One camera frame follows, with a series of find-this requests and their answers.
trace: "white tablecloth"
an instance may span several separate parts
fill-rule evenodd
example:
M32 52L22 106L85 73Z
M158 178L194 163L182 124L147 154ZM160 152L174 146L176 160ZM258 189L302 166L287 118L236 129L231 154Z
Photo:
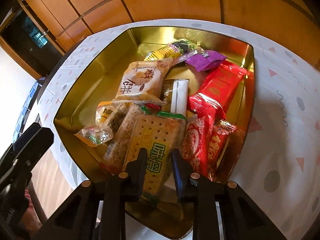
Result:
M253 46L255 105L231 180L246 191L287 239L301 239L320 211L320 74L283 46L229 25L162 19L121 25L87 37L62 64L38 104L43 126L54 133L51 151L68 183L76 188L86 177L66 152L52 123L61 102L82 71L114 38L130 27L149 25L214 31ZM127 219L129 239L164 238Z

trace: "purple candy wrapper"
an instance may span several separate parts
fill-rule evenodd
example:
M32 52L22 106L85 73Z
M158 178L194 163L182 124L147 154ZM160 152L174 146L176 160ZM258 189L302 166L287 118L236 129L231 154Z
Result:
M216 68L227 57L214 51L206 50L202 54L196 54L186 60L186 63L194 66L198 72Z

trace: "gold metal tray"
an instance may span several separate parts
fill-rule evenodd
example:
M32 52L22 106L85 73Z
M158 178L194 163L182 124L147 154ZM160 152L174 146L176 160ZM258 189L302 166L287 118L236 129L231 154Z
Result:
M86 125L94 124L95 111L101 101L112 100L123 72L131 62L143 60L151 50L186 38L204 49L218 51L241 67L249 70L239 84L227 112L229 122L237 125L230 136L223 157L219 160L217 180L226 183L241 153L251 119L254 102L253 48L246 42L204 30L147 26L131 28L113 40L83 71L63 100L54 119L54 125L69 152L83 173L93 182L108 179L98 166L107 146L89 147L73 134ZM187 64L172 68L166 79L189 79L189 95L194 94L208 73L196 72ZM152 208L148 202L126 203L126 211L133 218L170 239L183 238L192 229L192 205L183 206L183 220L175 220L166 213Z

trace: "red snack package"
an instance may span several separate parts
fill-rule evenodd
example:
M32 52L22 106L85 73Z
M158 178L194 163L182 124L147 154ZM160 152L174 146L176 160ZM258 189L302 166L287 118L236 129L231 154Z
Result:
M225 120L220 120L213 126L212 135L208 144L208 179L213 181L217 170L217 161L221 155L228 135L236 130L236 126Z
M224 61L209 73L198 92L188 98L188 109L201 113L209 106L218 104L226 112L246 73L246 69Z
M188 123L181 153L195 172L207 176L207 145L210 140L217 109L210 107Z

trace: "wooden floor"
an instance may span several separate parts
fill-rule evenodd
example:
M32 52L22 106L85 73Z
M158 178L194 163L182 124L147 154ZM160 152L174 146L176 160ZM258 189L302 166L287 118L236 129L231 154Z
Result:
M51 150L48 150L33 168L32 183L47 218L73 192Z

